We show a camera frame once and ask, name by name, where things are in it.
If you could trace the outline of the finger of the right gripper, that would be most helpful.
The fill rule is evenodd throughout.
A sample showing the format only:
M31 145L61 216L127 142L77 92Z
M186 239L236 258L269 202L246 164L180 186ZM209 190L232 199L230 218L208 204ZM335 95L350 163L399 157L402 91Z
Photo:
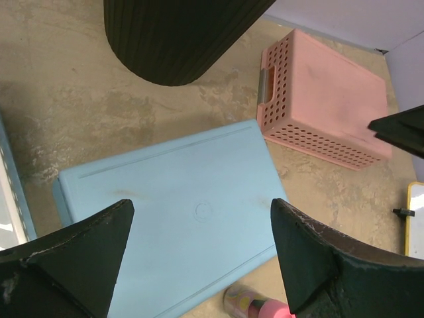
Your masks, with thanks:
M375 119L368 128L375 137L414 156L423 155L423 108L408 109L387 117Z

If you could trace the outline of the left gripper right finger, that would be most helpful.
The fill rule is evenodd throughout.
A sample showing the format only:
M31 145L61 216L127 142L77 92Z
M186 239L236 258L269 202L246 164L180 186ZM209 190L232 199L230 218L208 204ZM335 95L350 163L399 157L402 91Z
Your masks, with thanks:
M273 199L272 232L296 317L422 317L423 261L376 248Z

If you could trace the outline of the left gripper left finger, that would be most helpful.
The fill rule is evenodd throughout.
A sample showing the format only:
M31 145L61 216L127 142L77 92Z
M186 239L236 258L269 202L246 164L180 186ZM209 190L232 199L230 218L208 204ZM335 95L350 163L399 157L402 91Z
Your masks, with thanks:
M134 206L108 208L1 251L2 317L106 317Z

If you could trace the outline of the pink perforated plastic basket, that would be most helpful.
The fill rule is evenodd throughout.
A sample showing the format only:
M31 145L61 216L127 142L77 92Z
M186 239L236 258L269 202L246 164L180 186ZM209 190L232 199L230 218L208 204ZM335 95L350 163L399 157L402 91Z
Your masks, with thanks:
M303 31L262 51L256 120L266 140L361 170L392 156L368 128L387 115L385 81Z

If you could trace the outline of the blue perforated plastic basket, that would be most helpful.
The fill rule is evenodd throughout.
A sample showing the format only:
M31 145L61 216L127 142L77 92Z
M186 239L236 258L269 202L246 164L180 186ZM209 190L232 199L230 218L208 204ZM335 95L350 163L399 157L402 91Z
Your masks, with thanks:
M110 317L179 317L275 257L286 197L254 119L62 170L52 193L63 226L134 205Z

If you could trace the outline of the large black plastic bucket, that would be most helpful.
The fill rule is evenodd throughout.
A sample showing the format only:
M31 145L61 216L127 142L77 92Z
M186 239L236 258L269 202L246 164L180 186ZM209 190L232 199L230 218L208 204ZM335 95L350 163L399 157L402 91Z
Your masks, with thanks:
M271 6L270 0L109 0L107 41L142 79L165 86L201 77Z

